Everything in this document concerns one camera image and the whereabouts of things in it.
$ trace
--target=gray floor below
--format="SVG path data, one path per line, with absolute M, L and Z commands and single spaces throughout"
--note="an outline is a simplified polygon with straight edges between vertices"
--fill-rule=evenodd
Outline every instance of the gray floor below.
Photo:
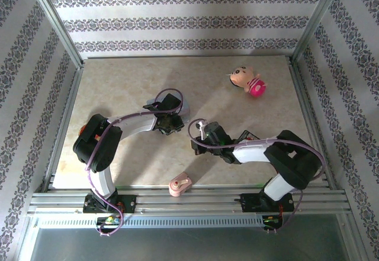
M 348 260 L 334 215 L 296 216 L 277 235 L 258 228 L 40 230 L 32 260 Z

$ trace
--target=pink clothing on toy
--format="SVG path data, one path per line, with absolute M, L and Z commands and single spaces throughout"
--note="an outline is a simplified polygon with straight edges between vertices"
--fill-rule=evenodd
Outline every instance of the pink clothing on toy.
M 254 97 L 259 97 L 265 93 L 266 84 L 258 78 L 253 78 L 248 82 L 248 85 L 250 87 L 249 93 Z

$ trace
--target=robotic arm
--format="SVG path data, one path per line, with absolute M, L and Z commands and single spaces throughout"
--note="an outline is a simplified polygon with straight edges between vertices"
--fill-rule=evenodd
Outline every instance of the robotic arm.
M 201 133 L 191 142 L 196 155 L 209 152 L 227 163 L 235 164 L 270 162 L 277 171 L 278 174 L 265 184 L 259 194 L 241 194 L 239 202 L 246 212 L 277 212 L 280 205 L 284 206 L 284 211 L 293 211 L 290 192 L 305 189 L 322 165 L 316 154 L 310 151 L 309 145 L 288 130 L 265 143 L 249 145 L 248 141 L 259 139 L 248 131 L 244 131 L 237 140 L 232 140 L 217 122 L 208 124 L 200 121 L 196 127 Z M 275 142 L 281 140 L 298 146 Z
M 98 193 L 110 204 L 119 205 L 124 207 L 127 212 L 133 212 L 136 202 L 133 197 L 128 197 L 131 200 L 125 201 L 125 197 L 118 195 L 117 189 L 112 182 L 109 165 L 113 161 L 119 142 L 128 136 L 143 131 L 159 130 L 167 136 L 174 132 L 179 132 L 184 127 L 181 116 L 177 112 L 167 113 L 164 111 L 178 108 L 180 104 L 181 100 L 172 94 L 167 94 L 162 102 L 154 102 L 143 107 L 152 111 L 153 114 L 138 115 L 115 123 L 108 129 L 107 134 L 103 136 L 89 168 L 92 183 Z M 95 114 L 87 125 L 82 127 L 79 137 L 73 145 L 73 151 L 81 162 L 89 162 L 105 129 L 119 118 L 121 117 L 105 118 L 100 114 Z M 85 199 L 83 211 L 112 212 L 114 209 L 92 191 Z

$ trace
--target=toy head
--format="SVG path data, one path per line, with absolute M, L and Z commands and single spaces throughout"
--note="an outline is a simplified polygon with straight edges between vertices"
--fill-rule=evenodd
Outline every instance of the toy head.
M 230 81 L 240 88 L 248 87 L 248 82 L 254 78 L 252 67 L 238 67 L 230 74 Z

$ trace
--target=wire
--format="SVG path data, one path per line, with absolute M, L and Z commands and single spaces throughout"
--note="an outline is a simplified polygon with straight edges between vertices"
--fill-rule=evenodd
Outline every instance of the wire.
M 195 119 L 192 122 L 190 122 L 190 124 L 188 125 L 188 135 L 189 135 L 190 139 L 193 142 L 195 142 L 196 144 L 198 144 L 199 146 L 206 147 L 207 149 L 227 149 L 229 147 L 240 147 L 240 146 L 262 146 L 263 147 L 265 144 L 271 144 L 271 143 L 292 144 L 293 146 L 298 146 L 298 147 L 302 147 L 302 148 L 304 148 L 306 150 L 309 150 L 310 152 L 314 153 L 318 157 L 318 159 L 320 160 L 321 165 L 322 165 L 321 171 L 319 172 L 319 174 L 317 174 L 316 176 L 314 176 L 312 178 L 312 180 L 316 180 L 317 178 L 321 177 L 323 175 L 323 173 L 325 172 L 326 162 L 325 162 L 324 157 L 317 150 L 315 150 L 314 148 L 312 148 L 312 147 L 310 147 L 310 146 L 308 146 L 306 144 L 298 143 L 296 141 L 281 140 L 281 139 L 278 139 L 278 138 L 266 138 L 265 140 L 252 140 L 252 141 L 247 141 L 245 143 L 227 144 L 227 145 L 224 145 L 224 146 L 211 146 L 209 144 L 200 143 L 199 141 L 197 141 L 191 135 L 191 131 L 190 131 L 191 126 L 194 123 L 199 122 L 199 121 L 205 121 L 205 120 L 202 119 L 202 118 Z
M 157 101 L 158 101 L 158 98 L 159 98 L 159 95 L 161 95 L 161 94 L 164 93 L 165 91 L 172 91 L 172 90 L 174 90 L 174 89 L 172 89 L 172 88 L 166 88 L 166 89 L 160 91 L 160 92 L 156 95 L 154 101 L 157 102 Z M 178 114 L 179 114 L 180 111 L 182 111 L 182 108 L 183 108 L 183 99 L 184 99 L 184 97 L 183 97 L 183 94 L 182 94 L 179 90 L 176 89 L 176 91 L 178 91 L 179 94 L 180 94 L 180 96 L 181 96 L 181 104 L 182 104 L 182 105 L 180 106 L 180 109 L 179 109 L 179 111 L 178 111 Z
M 113 122 L 111 122 L 111 123 L 105 128 L 105 130 L 104 130 L 104 132 L 101 134 L 101 137 L 100 137 L 99 141 L 97 142 L 97 144 L 96 144 L 94 150 L 92 151 L 91 156 L 90 156 L 89 159 L 88 159 L 88 162 L 87 162 L 87 164 L 86 164 L 86 168 L 85 168 L 85 170 L 88 172 L 88 181 L 89 181 L 89 184 L 90 184 L 91 187 L 92 187 L 92 190 L 95 192 L 96 195 L 99 196 L 100 200 L 102 200 L 104 203 L 106 203 L 106 204 L 109 205 L 110 207 L 114 208 L 114 209 L 119 213 L 119 215 L 120 215 L 120 222 L 119 222 L 118 226 L 117 226 L 113 231 L 111 231 L 111 232 L 109 232 L 109 233 L 104 233 L 104 232 L 102 231 L 102 229 L 104 228 L 105 224 L 101 224 L 101 225 L 100 225 L 100 227 L 99 227 L 99 229 L 98 229 L 98 232 L 100 233 L 101 236 L 111 236 L 112 234 L 116 233 L 116 232 L 117 232 L 117 231 L 123 226 L 123 224 L 124 224 L 124 214 L 122 213 L 122 210 L 120 210 L 118 207 L 116 207 L 116 206 L 113 205 L 112 203 L 108 202 L 108 201 L 104 198 L 104 196 L 102 196 L 102 195 L 99 193 L 99 191 L 96 189 L 96 187 L 95 187 L 95 185 L 94 185 L 94 183 L 93 183 L 93 181 L 92 181 L 92 178 L 91 178 L 91 169 L 90 169 L 91 164 L 92 164 L 92 162 L 94 161 L 95 155 L 96 155 L 97 151 L 99 150 L 100 145 L 101 145 L 101 143 L 102 143 L 104 137 L 107 135 L 109 129 L 110 129 L 114 124 L 119 123 L 119 122 L 122 122 L 122 121 L 124 121 L 124 120 L 126 120 L 126 119 L 129 119 L 129 118 L 132 118 L 132 117 L 136 117 L 136 116 L 150 115 L 150 114 L 158 114 L 158 113 L 171 113 L 171 112 L 176 111 L 176 110 L 179 109 L 179 108 L 180 108 L 180 110 L 181 110 L 181 108 L 182 108 L 182 106 L 183 106 L 183 101 L 184 101 L 183 94 L 182 94 L 179 90 L 177 90 L 176 88 L 166 88 L 166 89 L 160 91 L 160 92 L 158 93 L 158 95 L 156 96 L 156 98 L 158 98 L 158 96 L 161 95 L 161 94 L 162 94 L 163 92 L 165 92 L 165 91 L 176 91 L 177 93 L 179 93 L 179 95 L 180 95 L 180 97 L 181 97 L 181 102 L 180 102 L 180 104 L 179 104 L 177 107 L 175 107 L 174 109 L 171 109 L 171 110 L 166 110 L 166 111 L 146 111 L 146 112 L 133 113 L 133 114 L 129 114 L 129 115 L 122 116 L 121 118 L 118 118 L 118 119 L 114 120 Z
M 124 205 L 124 203 L 118 202 L 116 206 L 120 206 L 121 207 L 121 212 L 124 213 L 124 211 L 125 211 L 125 205 Z
M 283 205 L 279 204 L 279 218 L 282 220 L 283 225 Z
M 295 213 L 297 212 L 297 209 L 298 209 L 299 206 L 300 206 L 301 200 L 303 199 L 303 194 L 304 194 L 304 193 L 303 193 L 303 190 L 300 190 L 300 197 L 299 197 L 299 199 L 298 199 L 298 201 L 297 201 L 297 204 L 296 204 L 296 206 L 295 206 L 293 212 L 292 212 L 291 215 L 289 216 L 288 220 L 287 220 L 287 221 L 286 221 L 286 222 L 285 222 L 285 223 L 284 223 L 279 229 L 277 229 L 277 231 L 282 230 L 283 227 L 286 227 L 286 226 L 289 225 L 290 221 L 292 220 L 293 216 L 295 215 Z

